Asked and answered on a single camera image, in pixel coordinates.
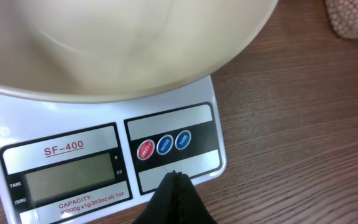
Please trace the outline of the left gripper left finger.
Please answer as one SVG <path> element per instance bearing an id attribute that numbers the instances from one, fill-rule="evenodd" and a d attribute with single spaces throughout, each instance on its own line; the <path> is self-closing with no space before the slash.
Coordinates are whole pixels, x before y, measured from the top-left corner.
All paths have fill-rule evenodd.
<path id="1" fill-rule="evenodd" d="M 143 212 L 133 224 L 171 224 L 176 223 L 175 181 L 177 173 L 169 172 L 154 192 Z"/>

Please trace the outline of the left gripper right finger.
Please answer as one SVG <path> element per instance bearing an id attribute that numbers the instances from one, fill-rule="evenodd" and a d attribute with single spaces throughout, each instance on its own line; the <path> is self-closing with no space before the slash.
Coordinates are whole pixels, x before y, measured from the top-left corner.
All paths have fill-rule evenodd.
<path id="1" fill-rule="evenodd" d="M 181 172 L 175 176 L 175 220 L 179 224 L 217 224 L 190 178 Z"/>

